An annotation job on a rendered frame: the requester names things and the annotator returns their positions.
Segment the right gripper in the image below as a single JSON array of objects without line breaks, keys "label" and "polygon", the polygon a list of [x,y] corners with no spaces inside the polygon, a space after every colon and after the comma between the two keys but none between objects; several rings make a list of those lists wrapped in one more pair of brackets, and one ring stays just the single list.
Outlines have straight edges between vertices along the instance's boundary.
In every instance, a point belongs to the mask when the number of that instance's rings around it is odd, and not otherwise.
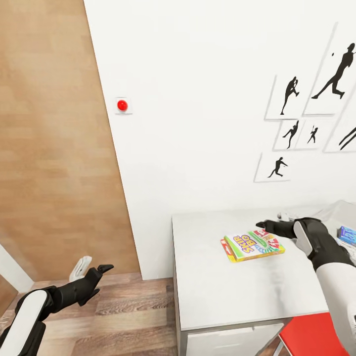
[{"label": "right gripper", "polygon": [[257,227],[265,229],[265,232],[276,234],[280,237],[290,238],[286,235],[284,231],[284,226],[287,222],[273,222],[271,220],[266,220],[265,222],[259,222],[256,224]]}]

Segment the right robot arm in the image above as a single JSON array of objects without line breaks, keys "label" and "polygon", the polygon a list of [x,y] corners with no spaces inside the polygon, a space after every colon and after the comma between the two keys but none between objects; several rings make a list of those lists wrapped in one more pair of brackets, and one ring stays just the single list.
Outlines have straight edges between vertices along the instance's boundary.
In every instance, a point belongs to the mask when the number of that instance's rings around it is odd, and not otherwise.
[{"label": "right robot arm", "polygon": [[348,250],[336,242],[320,219],[298,218],[284,211],[277,218],[256,226],[299,240],[321,285],[336,335],[346,352],[356,356],[356,266]]}]

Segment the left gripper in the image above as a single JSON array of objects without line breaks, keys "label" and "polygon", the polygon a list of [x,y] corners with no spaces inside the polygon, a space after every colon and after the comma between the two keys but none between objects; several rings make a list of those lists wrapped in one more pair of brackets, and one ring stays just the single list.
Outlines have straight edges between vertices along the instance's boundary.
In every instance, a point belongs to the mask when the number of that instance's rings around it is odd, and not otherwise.
[{"label": "left gripper", "polygon": [[92,297],[94,297],[100,289],[95,289],[104,273],[114,268],[114,265],[99,265],[97,270],[92,267],[87,272],[84,278],[70,282],[75,289],[75,297],[73,303],[78,303],[80,307],[86,304]]}]

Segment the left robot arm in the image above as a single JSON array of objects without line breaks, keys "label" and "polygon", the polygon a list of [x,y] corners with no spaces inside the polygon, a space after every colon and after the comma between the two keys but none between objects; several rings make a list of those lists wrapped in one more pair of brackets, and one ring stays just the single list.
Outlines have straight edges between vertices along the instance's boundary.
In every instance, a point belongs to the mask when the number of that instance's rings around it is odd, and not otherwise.
[{"label": "left robot arm", "polygon": [[14,321],[0,336],[0,356],[37,356],[46,328],[43,321],[76,302],[82,307],[100,291],[95,287],[114,265],[92,267],[83,276],[91,260],[90,256],[79,260],[69,284],[35,289],[18,301]]}]

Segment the board game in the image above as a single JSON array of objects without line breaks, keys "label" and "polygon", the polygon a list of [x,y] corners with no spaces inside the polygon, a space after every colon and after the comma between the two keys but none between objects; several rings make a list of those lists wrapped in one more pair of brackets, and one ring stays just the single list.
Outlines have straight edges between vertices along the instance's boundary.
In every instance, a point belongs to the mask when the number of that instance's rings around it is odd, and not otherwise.
[{"label": "board game", "polygon": [[339,239],[356,247],[356,231],[341,226],[339,229]]},{"label": "board game", "polygon": [[332,236],[332,237],[336,240],[336,242],[339,245],[344,246],[348,250],[348,252],[350,254],[350,258],[352,258],[356,261],[356,247],[344,242],[343,240],[340,240],[339,238],[337,238],[335,236]]},{"label": "board game", "polygon": [[265,229],[225,235],[220,241],[232,263],[285,253],[285,247]]}]

